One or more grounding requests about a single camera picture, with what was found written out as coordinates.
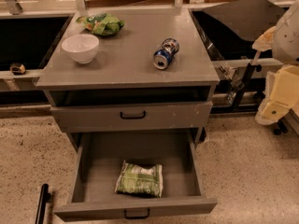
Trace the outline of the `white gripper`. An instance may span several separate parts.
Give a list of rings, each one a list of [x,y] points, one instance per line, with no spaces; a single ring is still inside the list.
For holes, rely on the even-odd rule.
[[[252,48],[266,51],[272,48],[276,27],[267,29],[253,43]],[[265,97],[255,120],[262,125],[271,125],[281,118],[299,101],[299,67],[283,65],[276,73],[268,72],[265,81]]]

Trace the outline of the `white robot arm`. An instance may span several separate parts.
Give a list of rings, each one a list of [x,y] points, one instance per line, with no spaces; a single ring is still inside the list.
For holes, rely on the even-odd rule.
[[[276,73],[267,73],[265,97],[255,116],[259,124],[270,125],[287,115],[299,101],[299,0],[254,41],[252,48],[257,57],[271,49],[273,58],[283,63]]]

